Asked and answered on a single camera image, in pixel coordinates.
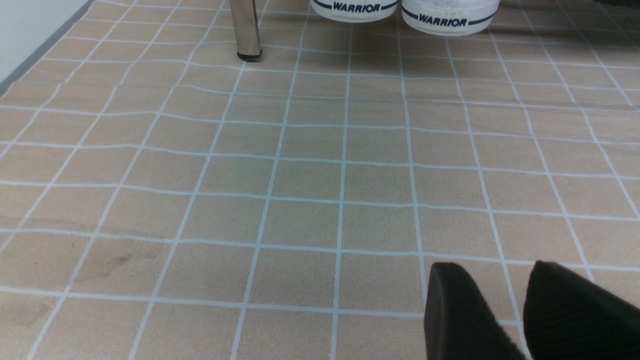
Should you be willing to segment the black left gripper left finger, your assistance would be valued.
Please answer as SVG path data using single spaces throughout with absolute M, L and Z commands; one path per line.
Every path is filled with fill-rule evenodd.
M 423 317 L 428 360 L 525 360 L 469 272 L 454 262 L 430 267 Z

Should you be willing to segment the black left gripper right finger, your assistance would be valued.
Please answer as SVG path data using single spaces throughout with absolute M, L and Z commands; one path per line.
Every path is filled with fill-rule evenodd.
M 535 360 L 637 360 L 640 310 L 576 272 L 535 262 L 523 306 L 523 330 Z

